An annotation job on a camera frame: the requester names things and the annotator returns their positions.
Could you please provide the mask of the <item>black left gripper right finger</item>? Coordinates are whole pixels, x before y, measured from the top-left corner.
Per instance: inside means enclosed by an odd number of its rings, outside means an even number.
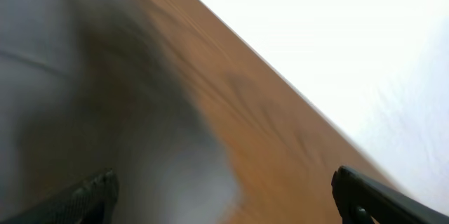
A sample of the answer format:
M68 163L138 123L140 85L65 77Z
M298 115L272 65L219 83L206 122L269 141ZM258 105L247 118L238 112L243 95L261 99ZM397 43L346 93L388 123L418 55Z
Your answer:
M347 166L333 174L343 224L448 224L448 217Z

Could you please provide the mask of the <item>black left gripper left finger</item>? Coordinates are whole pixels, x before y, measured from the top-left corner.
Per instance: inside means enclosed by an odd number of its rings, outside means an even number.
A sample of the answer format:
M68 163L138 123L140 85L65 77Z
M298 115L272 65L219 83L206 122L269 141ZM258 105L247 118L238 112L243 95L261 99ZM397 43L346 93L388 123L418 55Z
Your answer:
M1 224L110 224L118 197L119 180L105 169Z

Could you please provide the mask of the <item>grey shorts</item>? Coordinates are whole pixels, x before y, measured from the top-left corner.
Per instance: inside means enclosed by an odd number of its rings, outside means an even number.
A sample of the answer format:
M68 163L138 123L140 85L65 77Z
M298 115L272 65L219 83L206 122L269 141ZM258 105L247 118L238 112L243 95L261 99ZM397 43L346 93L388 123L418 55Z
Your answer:
M1 0L1 218L108 168L114 223L219 223L241 197L138 0Z

